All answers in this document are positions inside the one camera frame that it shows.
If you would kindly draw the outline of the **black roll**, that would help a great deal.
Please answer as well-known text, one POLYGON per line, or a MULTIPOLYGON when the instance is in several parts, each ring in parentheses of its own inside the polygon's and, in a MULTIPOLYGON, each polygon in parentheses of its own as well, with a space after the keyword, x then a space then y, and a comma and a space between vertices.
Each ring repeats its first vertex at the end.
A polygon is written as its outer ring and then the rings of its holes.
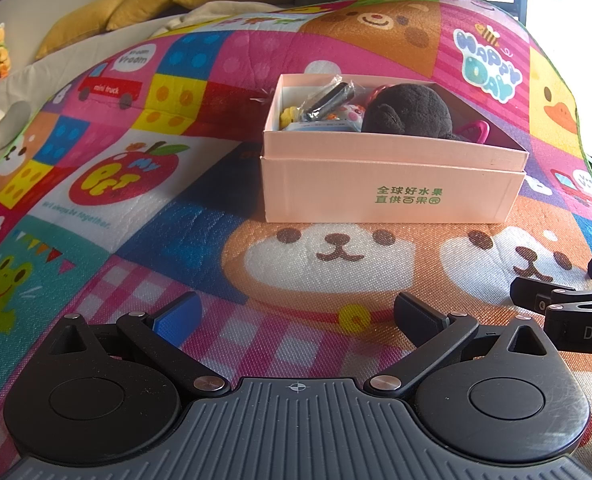
POLYGON ((311 93, 299 106, 299 122, 319 122, 338 107, 349 103, 357 94, 352 80, 335 76, 328 84, 311 93))

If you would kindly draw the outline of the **blue white tissue pack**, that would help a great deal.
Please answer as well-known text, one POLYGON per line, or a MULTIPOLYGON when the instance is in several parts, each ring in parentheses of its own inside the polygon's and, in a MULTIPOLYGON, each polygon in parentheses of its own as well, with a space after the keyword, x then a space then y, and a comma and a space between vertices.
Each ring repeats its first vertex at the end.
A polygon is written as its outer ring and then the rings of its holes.
POLYGON ((319 122, 291 122, 284 131, 332 131, 360 132, 362 122, 351 122, 346 119, 320 120, 319 122))

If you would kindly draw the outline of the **yellow knitted corn toy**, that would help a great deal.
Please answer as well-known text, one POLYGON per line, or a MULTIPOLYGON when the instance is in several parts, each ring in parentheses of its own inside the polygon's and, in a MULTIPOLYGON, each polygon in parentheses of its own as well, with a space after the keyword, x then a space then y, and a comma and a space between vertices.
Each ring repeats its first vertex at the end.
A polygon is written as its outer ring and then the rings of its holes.
POLYGON ((286 129, 293 122, 299 122, 300 110, 297 106, 285 107, 279 115, 279 128, 286 129))

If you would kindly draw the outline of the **pink cardboard box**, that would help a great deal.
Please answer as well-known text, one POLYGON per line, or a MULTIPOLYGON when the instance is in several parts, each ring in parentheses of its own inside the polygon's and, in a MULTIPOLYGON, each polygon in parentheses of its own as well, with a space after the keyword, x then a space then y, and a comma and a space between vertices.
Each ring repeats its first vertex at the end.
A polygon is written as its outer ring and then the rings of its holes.
POLYGON ((499 223, 528 153, 497 125, 482 143, 351 131, 288 131, 285 108, 333 80, 279 76, 260 157, 265 218, 295 223, 499 223))

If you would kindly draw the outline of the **grey plush slipper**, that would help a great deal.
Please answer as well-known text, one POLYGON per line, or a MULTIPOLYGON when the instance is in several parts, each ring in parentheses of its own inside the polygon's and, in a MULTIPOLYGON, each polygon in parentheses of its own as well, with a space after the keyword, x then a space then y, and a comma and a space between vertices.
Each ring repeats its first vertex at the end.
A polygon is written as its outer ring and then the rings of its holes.
POLYGON ((31 107, 26 101, 12 103, 8 111, 0 110, 0 150, 15 141, 31 117, 31 107))

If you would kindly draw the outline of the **white blanket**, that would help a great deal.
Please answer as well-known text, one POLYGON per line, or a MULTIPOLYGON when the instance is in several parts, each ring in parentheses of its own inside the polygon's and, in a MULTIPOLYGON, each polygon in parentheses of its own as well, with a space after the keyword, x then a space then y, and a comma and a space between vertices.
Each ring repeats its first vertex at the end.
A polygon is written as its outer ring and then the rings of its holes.
POLYGON ((219 18, 228 18, 238 14, 273 12, 281 10, 280 6, 256 1, 217 0, 198 6, 185 14, 174 16, 151 34, 151 38, 161 36, 172 30, 199 25, 219 18))

